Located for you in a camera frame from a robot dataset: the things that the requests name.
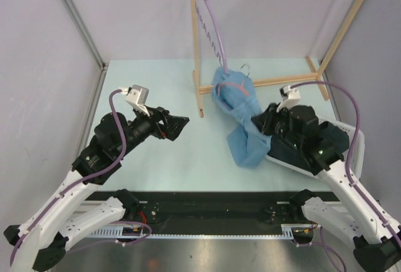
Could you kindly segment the purple plastic hanger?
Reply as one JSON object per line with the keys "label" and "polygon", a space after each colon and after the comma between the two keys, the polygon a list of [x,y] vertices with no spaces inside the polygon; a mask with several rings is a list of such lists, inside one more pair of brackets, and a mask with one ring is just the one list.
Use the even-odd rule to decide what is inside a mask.
{"label": "purple plastic hanger", "polygon": [[207,12],[209,13],[209,17],[211,19],[212,27],[214,30],[214,34],[217,38],[217,42],[215,43],[212,38],[211,38],[211,32],[207,29],[206,26],[204,26],[204,32],[206,34],[207,39],[209,40],[209,43],[211,45],[211,48],[213,49],[213,52],[216,56],[216,58],[219,60],[220,66],[223,68],[224,73],[228,74],[228,65],[227,65],[227,58],[225,54],[225,49],[224,49],[224,44],[222,42],[220,32],[219,32],[219,27],[216,22],[214,13],[212,11],[211,5],[208,0],[203,0],[204,5],[207,9]]}

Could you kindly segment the dark navy shorts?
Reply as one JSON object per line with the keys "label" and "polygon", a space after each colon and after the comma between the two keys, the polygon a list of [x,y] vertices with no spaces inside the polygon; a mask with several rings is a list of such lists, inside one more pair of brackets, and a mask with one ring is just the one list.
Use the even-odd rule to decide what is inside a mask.
{"label": "dark navy shorts", "polygon": [[323,169],[328,170],[337,160],[344,160],[343,153],[349,146],[348,134],[325,121],[319,124],[317,136],[307,138],[300,149],[290,146],[278,135],[273,135],[271,150],[267,155],[316,175]]}

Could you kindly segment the pink plastic hanger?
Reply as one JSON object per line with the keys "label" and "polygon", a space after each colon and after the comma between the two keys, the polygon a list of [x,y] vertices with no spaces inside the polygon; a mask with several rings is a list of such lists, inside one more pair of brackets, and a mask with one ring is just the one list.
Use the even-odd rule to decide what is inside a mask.
{"label": "pink plastic hanger", "polygon": [[225,70],[218,67],[212,79],[211,95],[224,110],[240,106],[248,98],[255,96],[251,79],[240,71]]}

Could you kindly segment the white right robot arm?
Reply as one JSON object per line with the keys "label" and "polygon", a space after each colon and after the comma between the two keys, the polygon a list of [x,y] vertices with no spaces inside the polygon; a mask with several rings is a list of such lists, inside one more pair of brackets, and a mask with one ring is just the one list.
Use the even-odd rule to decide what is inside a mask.
{"label": "white right robot arm", "polygon": [[293,221],[317,222],[353,251],[365,271],[386,271],[400,261],[400,223],[346,169],[343,151],[322,137],[323,125],[311,106],[287,109],[272,103],[251,121],[261,133],[271,136],[270,156],[300,165],[324,182],[347,209],[342,214],[305,189],[290,200]]}

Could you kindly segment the light blue shorts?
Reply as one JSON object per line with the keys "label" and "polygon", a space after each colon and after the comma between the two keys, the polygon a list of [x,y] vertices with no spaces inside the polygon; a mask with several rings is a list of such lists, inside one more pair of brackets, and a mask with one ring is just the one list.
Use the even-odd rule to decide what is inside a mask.
{"label": "light blue shorts", "polygon": [[271,149],[271,136],[263,135],[251,121],[253,116],[263,112],[256,98],[256,91],[255,96],[232,110],[224,110],[215,101],[214,103],[237,122],[237,127],[226,137],[235,163],[243,168],[255,169]]}

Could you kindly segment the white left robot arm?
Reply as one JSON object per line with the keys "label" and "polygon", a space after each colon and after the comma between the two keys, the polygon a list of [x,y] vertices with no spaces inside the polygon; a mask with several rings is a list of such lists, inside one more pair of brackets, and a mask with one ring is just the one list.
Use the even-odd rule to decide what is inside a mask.
{"label": "white left robot arm", "polygon": [[6,228],[4,237],[14,247],[11,271],[48,271],[93,231],[138,216],[139,201],[126,189],[117,190],[79,217],[72,215],[122,166],[123,158],[134,148],[148,137],[174,141],[190,121],[162,107],[147,110],[146,114],[137,112],[132,121],[116,110],[105,115],[50,199],[28,221]]}

